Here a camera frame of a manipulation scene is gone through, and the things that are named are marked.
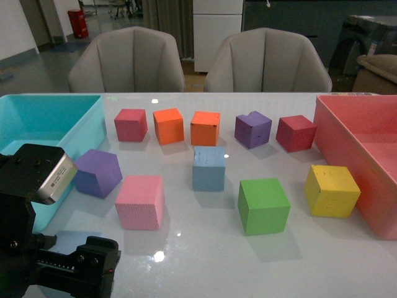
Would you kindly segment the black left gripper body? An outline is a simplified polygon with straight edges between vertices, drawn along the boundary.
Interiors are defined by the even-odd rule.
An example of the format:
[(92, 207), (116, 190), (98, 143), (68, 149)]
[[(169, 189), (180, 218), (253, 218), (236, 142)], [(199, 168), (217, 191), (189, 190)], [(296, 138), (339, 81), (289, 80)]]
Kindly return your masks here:
[(49, 251), (56, 236), (32, 232), (35, 211), (28, 197), (13, 194), (1, 156), (1, 297), (22, 297), (41, 285), (73, 297), (110, 297), (121, 252), (114, 240), (89, 236), (70, 255)]

